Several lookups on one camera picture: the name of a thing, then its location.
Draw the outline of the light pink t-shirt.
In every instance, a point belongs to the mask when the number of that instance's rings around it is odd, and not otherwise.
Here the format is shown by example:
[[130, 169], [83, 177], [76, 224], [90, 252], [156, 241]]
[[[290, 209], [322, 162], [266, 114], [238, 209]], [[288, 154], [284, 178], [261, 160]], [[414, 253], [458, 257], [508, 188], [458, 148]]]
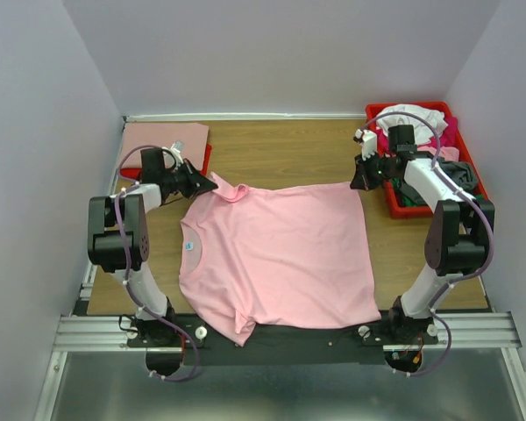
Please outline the light pink t-shirt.
[[179, 286], [196, 314], [243, 345], [257, 325], [340, 329], [375, 322], [359, 193], [345, 182], [199, 196], [181, 220]]

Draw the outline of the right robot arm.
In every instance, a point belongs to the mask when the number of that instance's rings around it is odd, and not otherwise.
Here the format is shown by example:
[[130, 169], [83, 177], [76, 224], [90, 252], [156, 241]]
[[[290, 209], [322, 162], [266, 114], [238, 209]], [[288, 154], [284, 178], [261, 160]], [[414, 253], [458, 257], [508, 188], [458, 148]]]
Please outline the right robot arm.
[[458, 186], [442, 169], [437, 153], [417, 148], [412, 125], [389, 128], [389, 153], [377, 150], [377, 135], [358, 129], [352, 189], [369, 191], [400, 178], [415, 189], [432, 211], [424, 241], [425, 265], [410, 289], [398, 296], [372, 334], [403, 344], [428, 331], [438, 305], [458, 283], [480, 276], [494, 255], [491, 201]]

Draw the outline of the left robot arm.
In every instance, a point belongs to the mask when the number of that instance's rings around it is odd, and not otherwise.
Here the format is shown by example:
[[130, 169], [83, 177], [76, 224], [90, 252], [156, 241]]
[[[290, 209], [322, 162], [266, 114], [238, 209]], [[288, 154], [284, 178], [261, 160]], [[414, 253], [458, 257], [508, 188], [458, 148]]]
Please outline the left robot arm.
[[167, 204], [171, 196], [193, 199], [217, 185], [182, 155], [184, 145], [137, 146], [141, 169], [129, 185], [110, 196], [89, 200], [88, 257], [126, 289], [136, 312], [123, 328], [133, 346], [177, 346], [186, 341], [177, 331], [174, 307], [161, 292], [148, 265], [150, 239], [146, 214]]

